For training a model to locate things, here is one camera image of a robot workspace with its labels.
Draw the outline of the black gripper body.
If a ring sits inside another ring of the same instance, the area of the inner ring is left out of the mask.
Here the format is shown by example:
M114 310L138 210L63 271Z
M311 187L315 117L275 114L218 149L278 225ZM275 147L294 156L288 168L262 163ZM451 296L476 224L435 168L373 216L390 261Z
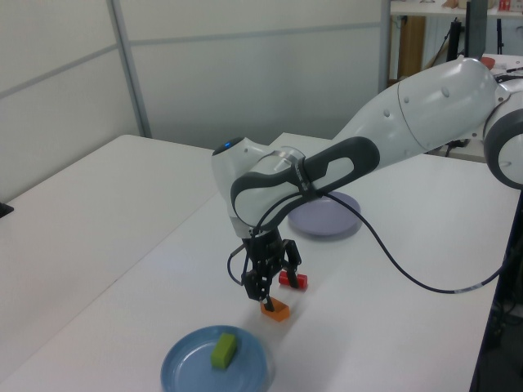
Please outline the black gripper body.
M259 274L277 274L282 269L284 243L278 229L255 238L244 238L243 243L252 262L252 270Z

